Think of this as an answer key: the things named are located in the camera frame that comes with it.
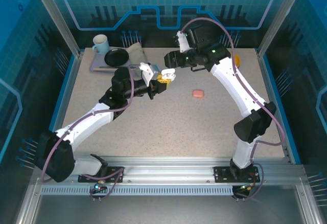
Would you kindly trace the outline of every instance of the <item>aluminum frame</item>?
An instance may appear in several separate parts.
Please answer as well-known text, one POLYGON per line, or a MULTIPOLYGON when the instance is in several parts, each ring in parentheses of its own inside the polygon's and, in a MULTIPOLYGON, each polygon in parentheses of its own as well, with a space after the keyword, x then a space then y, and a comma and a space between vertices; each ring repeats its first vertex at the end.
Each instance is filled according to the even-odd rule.
MULTIPOLYGON (((149 189, 153 188, 153 186, 196 186, 197 188, 210 188, 212 186, 223 187, 236 185, 216 184, 214 181, 213 167, 229 165, 229 158, 106 157, 105 159, 110 165, 125 167, 123 183, 119 184, 122 188, 124 186, 142 186, 144 188, 148 187, 149 189)), ((257 161, 265 169, 266 181, 264 181, 264 186, 296 186, 299 207, 303 210, 303 218, 306 222, 309 224, 324 223, 315 203, 303 165, 292 165, 287 160, 280 159, 257 161)), ((93 185, 78 183, 77 177, 70 177, 61 183, 52 182, 41 184, 39 182, 39 175, 40 170, 35 169, 16 224, 33 222, 37 214, 40 193, 42 193, 43 187, 81 188, 81 186, 93 185)))
POLYGON ((281 27, 284 19, 290 12, 295 0, 283 0, 279 10, 277 11, 272 23, 270 24, 268 31, 266 32, 262 42, 259 46, 259 56, 263 57, 265 52, 267 51, 269 45, 271 44, 272 40, 274 39, 277 31, 281 27))
POLYGON ((63 16, 60 13, 54 0, 41 0, 48 11, 50 17, 58 28, 60 34, 75 57, 79 57, 80 48, 78 47, 71 31, 68 28, 63 16))
POLYGON ((73 60, 72 69, 69 73, 67 85, 65 87, 65 91, 62 96, 62 100, 61 100, 60 107, 58 110, 58 115, 57 115, 55 123, 53 125, 53 131, 60 129, 63 124, 63 121, 65 119, 65 114, 66 114, 66 111, 67 111, 67 108, 69 105, 69 98, 71 97, 72 92, 73 92, 75 80, 77 78, 77 74, 78 74, 79 67, 81 65, 83 54, 84 54, 84 51, 81 51, 79 56, 78 57, 75 56, 75 58, 73 60))

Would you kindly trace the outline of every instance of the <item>black mounting plate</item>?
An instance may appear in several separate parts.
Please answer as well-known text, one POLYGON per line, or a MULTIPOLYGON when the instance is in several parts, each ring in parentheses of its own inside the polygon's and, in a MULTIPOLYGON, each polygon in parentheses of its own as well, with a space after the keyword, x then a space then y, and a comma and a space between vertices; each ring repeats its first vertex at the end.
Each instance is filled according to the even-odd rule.
POLYGON ((250 173, 255 174, 255 182, 260 182, 260 176, 258 168, 255 166, 247 167, 246 172, 242 172, 242 175, 236 180, 231 174, 229 166, 226 167, 214 167, 215 183, 253 183, 253 178, 250 173))
MULTIPOLYGON (((106 175, 113 174, 116 171, 120 170, 121 168, 122 167, 108 167, 106 175)), ((117 179, 118 175, 119 174, 116 174, 113 177, 106 179, 106 183, 114 183, 115 180, 117 179)), ((122 171, 121 176, 119 177, 117 183, 122 183, 123 182, 123 176, 124 176, 124 170, 122 171)), ((80 183, 97 183, 98 182, 98 180, 92 180, 92 179, 89 179, 89 178, 87 178, 87 177, 85 177, 83 175, 79 175, 77 181, 80 182, 80 183)))

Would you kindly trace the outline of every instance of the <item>table surface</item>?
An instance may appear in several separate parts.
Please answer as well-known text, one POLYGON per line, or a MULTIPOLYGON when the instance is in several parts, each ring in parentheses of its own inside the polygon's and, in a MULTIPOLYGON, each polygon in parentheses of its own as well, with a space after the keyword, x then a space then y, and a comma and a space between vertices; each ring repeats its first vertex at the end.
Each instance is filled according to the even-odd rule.
MULTIPOLYGON (((144 48, 147 60, 165 68, 164 56, 174 48, 144 48)), ((267 91, 254 49, 236 49, 240 71, 265 100, 267 91)), ((111 86, 112 74, 91 72, 94 57, 86 48, 77 74, 63 125, 89 111, 111 86)), ((76 154, 99 156, 215 156, 232 157, 237 145, 233 125, 240 112, 224 86, 207 71, 192 73, 176 69, 176 79, 154 100, 136 97, 115 121, 88 137, 76 154), (192 97, 194 89, 204 90, 202 99, 192 97)), ((276 125, 263 136, 279 142, 276 125)), ((259 145, 256 157, 284 157, 281 147, 259 145)))

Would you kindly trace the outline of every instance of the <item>metal floor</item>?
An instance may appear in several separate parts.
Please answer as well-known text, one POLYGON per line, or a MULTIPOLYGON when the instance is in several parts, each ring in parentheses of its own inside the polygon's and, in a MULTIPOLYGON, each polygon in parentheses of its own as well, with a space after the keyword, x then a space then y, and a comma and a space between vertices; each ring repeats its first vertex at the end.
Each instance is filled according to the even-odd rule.
POLYGON ((111 196, 102 202, 87 196, 42 196, 33 223, 304 223, 293 187, 266 186, 255 199, 263 204, 237 203, 230 196, 111 196))

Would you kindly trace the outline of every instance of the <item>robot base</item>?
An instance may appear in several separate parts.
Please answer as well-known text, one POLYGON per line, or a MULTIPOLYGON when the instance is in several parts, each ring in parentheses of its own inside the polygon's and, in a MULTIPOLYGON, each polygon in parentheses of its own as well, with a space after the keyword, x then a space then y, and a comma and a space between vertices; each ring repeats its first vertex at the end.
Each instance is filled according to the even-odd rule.
MULTIPOLYGON (((121 168, 122 167, 107 167, 107 172, 104 175, 106 176, 106 175, 115 173, 116 171, 120 170, 121 168)), ((119 180, 117 181, 117 183, 123 182, 123 175, 124 175, 124 171, 122 171, 121 176, 119 177, 119 180)), ((114 175, 111 178, 106 179, 106 183, 114 183, 115 180, 117 179, 117 176, 118 176, 118 174, 114 175)), ((103 176, 102 175, 94 175, 94 177, 103 177, 103 176)), ((80 183, 96 183, 96 182, 98 182, 98 180, 92 180, 83 175, 79 175, 78 182, 80 182, 80 183)))
POLYGON ((234 177, 230 171, 230 167, 214 167, 215 183, 256 183, 260 182, 260 176, 258 168, 249 165, 245 169, 242 169, 238 177, 234 177))

